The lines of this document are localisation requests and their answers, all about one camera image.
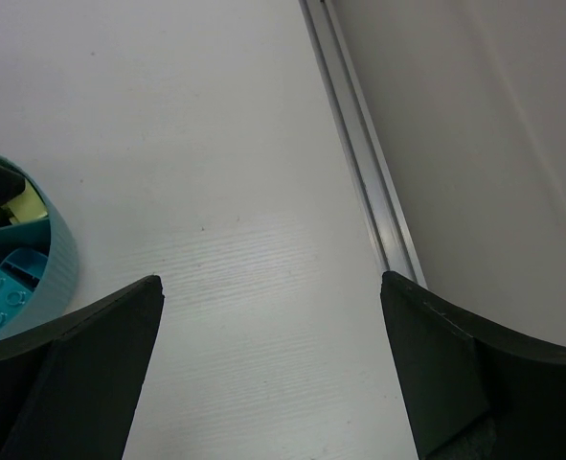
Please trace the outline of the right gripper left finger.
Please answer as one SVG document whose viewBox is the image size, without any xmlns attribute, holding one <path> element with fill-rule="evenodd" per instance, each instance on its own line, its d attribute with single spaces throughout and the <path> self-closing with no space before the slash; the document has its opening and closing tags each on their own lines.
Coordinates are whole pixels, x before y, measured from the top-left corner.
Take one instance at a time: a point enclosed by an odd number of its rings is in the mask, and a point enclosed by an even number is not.
<svg viewBox="0 0 566 460">
<path fill-rule="evenodd" d="M 164 307 L 147 276 L 0 340 L 0 459 L 120 459 Z"/>
</svg>

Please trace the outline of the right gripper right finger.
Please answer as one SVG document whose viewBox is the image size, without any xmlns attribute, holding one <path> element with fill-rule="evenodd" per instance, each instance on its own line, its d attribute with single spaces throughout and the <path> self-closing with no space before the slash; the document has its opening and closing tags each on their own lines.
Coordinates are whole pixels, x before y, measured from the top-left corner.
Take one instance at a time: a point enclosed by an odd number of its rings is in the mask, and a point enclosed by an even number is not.
<svg viewBox="0 0 566 460">
<path fill-rule="evenodd" d="M 382 275 L 384 323 L 421 459 L 566 459 L 566 347 Z"/>
</svg>

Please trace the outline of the teal round divided container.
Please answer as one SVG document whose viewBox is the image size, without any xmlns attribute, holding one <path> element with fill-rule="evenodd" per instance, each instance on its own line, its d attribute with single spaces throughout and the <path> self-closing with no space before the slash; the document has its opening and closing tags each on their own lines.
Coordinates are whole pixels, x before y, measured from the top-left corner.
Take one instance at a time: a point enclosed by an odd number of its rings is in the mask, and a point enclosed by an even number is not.
<svg viewBox="0 0 566 460">
<path fill-rule="evenodd" d="M 43 277 L 33 290 L 27 306 L 0 330 L 1 341 L 63 314 L 77 286 L 79 256 L 72 233 L 52 200 L 28 174 L 1 155 L 0 166 L 23 175 L 25 190 L 34 189 L 48 209 L 46 218 L 0 226 L 0 264 L 18 248 L 31 248 L 48 257 Z"/>
</svg>

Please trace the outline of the light green sloped brick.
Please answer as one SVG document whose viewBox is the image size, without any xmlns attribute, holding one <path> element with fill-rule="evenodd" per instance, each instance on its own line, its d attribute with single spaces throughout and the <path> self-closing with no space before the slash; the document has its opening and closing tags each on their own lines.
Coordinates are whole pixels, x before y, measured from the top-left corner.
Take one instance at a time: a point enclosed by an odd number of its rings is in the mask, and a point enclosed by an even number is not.
<svg viewBox="0 0 566 460">
<path fill-rule="evenodd" d="M 44 219 L 48 209 L 34 189 L 25 190 L 0 207 L 0 226 L 16 225 Z"/>
</svg>

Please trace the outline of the teal rounded lego piece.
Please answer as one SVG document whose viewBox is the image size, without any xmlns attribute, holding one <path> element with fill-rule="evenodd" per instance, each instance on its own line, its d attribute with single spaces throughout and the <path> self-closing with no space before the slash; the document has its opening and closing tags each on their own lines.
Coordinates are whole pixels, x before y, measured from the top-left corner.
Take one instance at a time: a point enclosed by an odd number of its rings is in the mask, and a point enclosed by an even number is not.
<svg viewBox="0 0 566 460">
<path fill-rule="evenodd" d="M 0 264 L 0 269 L 29 290 L 41 281 L 48 257 L 31 248 L 12 251 Z"/>
</svg>

